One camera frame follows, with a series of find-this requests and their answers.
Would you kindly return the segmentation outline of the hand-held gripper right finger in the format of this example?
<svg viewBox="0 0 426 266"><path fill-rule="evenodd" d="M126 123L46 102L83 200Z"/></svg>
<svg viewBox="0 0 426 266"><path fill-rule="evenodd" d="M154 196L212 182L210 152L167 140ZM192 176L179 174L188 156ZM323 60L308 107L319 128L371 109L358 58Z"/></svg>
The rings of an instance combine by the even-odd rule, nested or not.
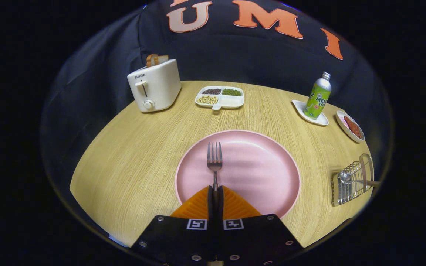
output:
<svg viewBox="0 0 426 266"><path fill-rule="evenodd" d="M228 187L219 187L219 260L226 266L279 266L303 246L276 214L262 215Z"/></svg>

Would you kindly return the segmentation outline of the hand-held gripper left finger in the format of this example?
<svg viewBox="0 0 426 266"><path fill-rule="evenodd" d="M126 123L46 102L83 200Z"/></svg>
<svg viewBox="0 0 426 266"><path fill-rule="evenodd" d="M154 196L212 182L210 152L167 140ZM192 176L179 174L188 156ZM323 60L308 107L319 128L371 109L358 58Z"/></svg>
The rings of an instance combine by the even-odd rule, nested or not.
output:
<svg viewBox="0 0 426 266"><path fill-rule="evenodd" d="M206 266L214 259L212 187L194 194L171 215L156 215L130 247L154 266Z"/></svg>

